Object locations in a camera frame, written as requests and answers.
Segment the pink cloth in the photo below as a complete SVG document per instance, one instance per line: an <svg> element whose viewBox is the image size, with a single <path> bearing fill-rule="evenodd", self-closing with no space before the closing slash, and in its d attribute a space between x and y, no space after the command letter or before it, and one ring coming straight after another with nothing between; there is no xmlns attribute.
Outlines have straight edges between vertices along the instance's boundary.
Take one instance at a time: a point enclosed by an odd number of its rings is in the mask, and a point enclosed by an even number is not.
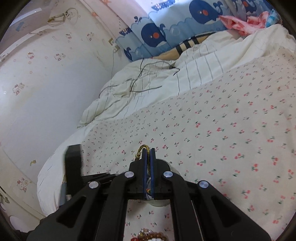
<svg viewBox="0 0 296 241"><path fill-rule="evenodd" d="M226 28L237 30L241 36L248 36L255 33L259 28L265 28L268 16L269 13L265 11L259 17L247 17L246 22L233 16L220 15L219 18Z"/></svg>

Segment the bed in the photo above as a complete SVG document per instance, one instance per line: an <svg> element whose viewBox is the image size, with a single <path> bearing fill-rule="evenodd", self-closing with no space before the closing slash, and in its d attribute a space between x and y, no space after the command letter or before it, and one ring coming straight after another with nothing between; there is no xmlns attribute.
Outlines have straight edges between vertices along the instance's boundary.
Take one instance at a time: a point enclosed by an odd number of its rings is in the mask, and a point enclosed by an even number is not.
<svg viewBox="0 0 296 241"><path fill-rule="evenodd" d="M276 24L245 39L234 30L212 34L176 61L130 63L40 171L44 214L59 206L67 146L82 145L88 175L127 170L148 144L185 180L208 180L275 240L295 212L295 50ZM170 206L131 201L124 240L143 227L173 240L170 217Z"/></svg>

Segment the wall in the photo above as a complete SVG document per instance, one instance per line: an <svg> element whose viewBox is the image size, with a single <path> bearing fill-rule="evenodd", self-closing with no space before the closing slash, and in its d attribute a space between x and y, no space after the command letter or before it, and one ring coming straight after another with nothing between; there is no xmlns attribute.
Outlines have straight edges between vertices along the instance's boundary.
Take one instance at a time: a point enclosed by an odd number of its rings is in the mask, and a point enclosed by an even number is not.
<svg viewBox="0 0 296 241"><path fill-rule="evenodd" d="M111 75L129 62L121 50L113 54L110 36L79 1L54 6L51 16L76 8L77 22L73 15L58 27L33 31L0 61L0 175L4 165L14 164L0 185L28 205L26 210L38 212L36 183L43 164L75 132Z"/></svg>

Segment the orange starfish print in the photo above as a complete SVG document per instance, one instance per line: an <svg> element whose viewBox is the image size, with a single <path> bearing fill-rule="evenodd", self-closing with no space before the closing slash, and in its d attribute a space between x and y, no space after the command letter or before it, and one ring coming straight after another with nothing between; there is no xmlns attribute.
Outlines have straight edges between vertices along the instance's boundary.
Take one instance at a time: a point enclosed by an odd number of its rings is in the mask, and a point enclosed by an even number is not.
<svg viewBox="0 0 296 241"><path fill-rule="evenodd" d="M107 5L108 3L110 3L111 1L109 0L101 0L105 5Z"/></svg>

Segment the metal rivet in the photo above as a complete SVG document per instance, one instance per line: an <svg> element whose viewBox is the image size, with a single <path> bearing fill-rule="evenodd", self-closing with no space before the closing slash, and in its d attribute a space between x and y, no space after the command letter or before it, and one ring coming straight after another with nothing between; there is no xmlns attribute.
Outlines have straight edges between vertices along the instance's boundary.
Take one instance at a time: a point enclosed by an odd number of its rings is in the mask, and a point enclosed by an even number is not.
<svg viewBox="0 0 296 241"><path fill-rule="evenodd" d="M166 172L163 173L163 175L165 177L172 177L173 176L173 173L171 171L166 171Z"/></svg>
<svg viewBox="0 0 296 241"><path fill-rule="evenodd" d="M89 183L89 187L94 189L94 188L97 188L99 186L99 183L96 182L96 181L93 181L93 182L90 182Z"/></svg>
<svg viewBox="0 0 296 241"><path fill-rule="evenodd" d="M134 176L134 173L131 172L131 171L128 171L128 172L126 172L124 175L125 175L127 178L131 178L131 177Z"/></svg>
<svg viewBox="0 0 296 241"><path fill-rule="evenodd" d="M200 182L200 187L201 188L207 188L209 186L209 183L207 181L201 181Z"/></svg>

